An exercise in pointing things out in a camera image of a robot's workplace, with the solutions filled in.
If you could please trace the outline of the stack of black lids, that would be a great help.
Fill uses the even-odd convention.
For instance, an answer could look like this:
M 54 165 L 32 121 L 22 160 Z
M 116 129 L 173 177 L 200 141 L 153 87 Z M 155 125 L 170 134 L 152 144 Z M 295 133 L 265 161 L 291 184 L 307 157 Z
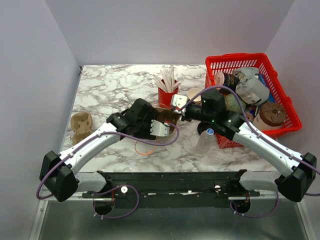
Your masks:
M 200 122 L 197 126 L 197 133 L 199 135 L 202 134 L 202 132 L 206 131 L 207 129 L 211 129 L 212 126 L 210 123 L 207 123 L 207 122 Z

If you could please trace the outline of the green melon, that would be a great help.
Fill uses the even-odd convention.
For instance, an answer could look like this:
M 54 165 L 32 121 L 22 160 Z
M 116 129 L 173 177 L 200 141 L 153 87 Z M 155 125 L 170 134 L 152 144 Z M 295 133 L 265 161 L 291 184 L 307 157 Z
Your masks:
M 242 110 L 240 108 L 240 105 L 238 101 L 236 100 L 235 96 L 233 94 L 228 94 L 224 97 L 225 107 L 226 110 L 229 112 L 235 112 L 237 114 L 242 114 Z

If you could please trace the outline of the red straw cup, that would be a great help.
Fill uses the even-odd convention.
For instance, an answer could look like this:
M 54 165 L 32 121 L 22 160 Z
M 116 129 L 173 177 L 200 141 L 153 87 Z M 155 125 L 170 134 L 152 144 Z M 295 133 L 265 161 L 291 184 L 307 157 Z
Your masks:
M 173 95 L 177 94 L 179 91 L 178 82 L 175 80 L 173 85 L 171 85 L 171 83 L 171 81 L 167 83 L 164 79 L 156 82 L 158 90 L 158 104 L 160 107 L 169 108 L 171 106 Z

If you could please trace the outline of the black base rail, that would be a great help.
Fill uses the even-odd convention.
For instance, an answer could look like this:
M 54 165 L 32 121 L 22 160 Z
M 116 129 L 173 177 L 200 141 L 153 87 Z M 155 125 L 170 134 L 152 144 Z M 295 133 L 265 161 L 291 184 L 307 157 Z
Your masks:
M 227 172 L 105 172 L 107 185 L 87 192 L 85 199 L 114 198 L 116 208 L 227 208 L 229 199 L 244 201 L 260 193 L 240 184 L 240 171 Z

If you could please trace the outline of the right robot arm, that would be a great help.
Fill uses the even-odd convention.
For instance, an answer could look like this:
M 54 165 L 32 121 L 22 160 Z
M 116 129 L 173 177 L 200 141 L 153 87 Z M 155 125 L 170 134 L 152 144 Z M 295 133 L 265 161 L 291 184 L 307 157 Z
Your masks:
M 215 133 L 251 149 L 276 168 L 273 173 L 246 171 L 230 183 L 230 191 L 241 196 L 247 190 L 267 190 L 300 202 L 316 178 L 316 157 L 290 150 L 254 127 L 244 115 L 227 111 L 224 95 L 214 87 L 203 89 L 200 95 L 201 105 L 174 95 L 171 104 L 175 113 L 181 114 L 182 120 L 210 124 Z

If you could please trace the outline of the paper takeout bag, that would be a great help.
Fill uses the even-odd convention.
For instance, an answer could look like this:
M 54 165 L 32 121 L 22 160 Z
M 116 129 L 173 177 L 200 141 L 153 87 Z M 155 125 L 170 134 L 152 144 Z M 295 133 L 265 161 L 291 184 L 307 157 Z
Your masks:
M 165 104 L 160 103 L 153 107 L 158 111 L 158 116 L 156 117 L 157 121 L 171 123 L 175 126 L 179 125 L 180 115 L 169 110 Z M 157 136 L 155 142 L 157 144 L 167 143 L 170 141 L 170 137 L 172 137 L 176 132 L 176 129 L 173 126 L 170 126 L 168 136 Z M 156 148 L 157 146 L 152 146 L 139 141 L 136 141 L 134 145 L 135 152 L 141 156 L 152 154 Z

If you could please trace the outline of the dark chip canister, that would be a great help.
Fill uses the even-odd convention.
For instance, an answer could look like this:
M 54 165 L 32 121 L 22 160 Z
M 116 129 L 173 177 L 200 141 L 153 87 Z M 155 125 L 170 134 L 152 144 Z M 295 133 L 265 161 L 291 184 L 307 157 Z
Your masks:
M 214 82 L 216 86 L 225 86 L 235 92 L 236 86 L 240 82 L 240 80 L 237 76 L 233 74 L 228 74 L 222 71 L 218 71 L 214 75 Z

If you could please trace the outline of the clear plastic water bottle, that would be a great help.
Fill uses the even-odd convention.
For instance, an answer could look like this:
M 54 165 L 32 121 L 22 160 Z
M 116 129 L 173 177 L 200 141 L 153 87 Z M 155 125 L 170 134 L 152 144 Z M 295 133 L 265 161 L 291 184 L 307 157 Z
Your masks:
M 210 149 L 217 145 L 215 132 L 212 128 L 204 130 L 195 146 L 195 152 L 200 155 L 207 154 Z

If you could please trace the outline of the cardboard cup carrier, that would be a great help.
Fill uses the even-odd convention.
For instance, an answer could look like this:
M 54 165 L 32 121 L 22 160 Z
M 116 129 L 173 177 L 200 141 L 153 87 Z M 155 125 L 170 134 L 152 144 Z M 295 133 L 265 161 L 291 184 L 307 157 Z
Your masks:
M 70 118 L 70 127 L 74 131 L 72 145 L 75 146 L 93 133 L 93 119 L 88 112 L 79 112 Z

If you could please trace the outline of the grey crumpled bag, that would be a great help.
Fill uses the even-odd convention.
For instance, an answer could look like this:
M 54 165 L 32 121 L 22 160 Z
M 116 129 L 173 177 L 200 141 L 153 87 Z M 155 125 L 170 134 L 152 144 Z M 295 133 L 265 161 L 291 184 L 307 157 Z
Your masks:
M 269 98 L 269 88 L 256 78 L 259 73 L 256 67 L 240 67 L 232 72 L 239 79 L 235 92 L 248 105 L 259 106 Z

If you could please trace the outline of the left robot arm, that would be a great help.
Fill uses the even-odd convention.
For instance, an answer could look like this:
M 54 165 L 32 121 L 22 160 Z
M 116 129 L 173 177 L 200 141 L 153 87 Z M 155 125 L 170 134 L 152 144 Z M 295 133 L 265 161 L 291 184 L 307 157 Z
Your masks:
M 59 202 L 76 192 L 95 192 L 101 198 L 107 197 L 111 179 L 102 171 L 80 170 L 102 150 L 125 137 L 155 140 L 151 127 L 158 113 L 150 103 L 139 98 L 125 111 L 111 114 L 98 130 L 75 146 L 61 153 L 49 151 L 43 158 L 40 184 Z

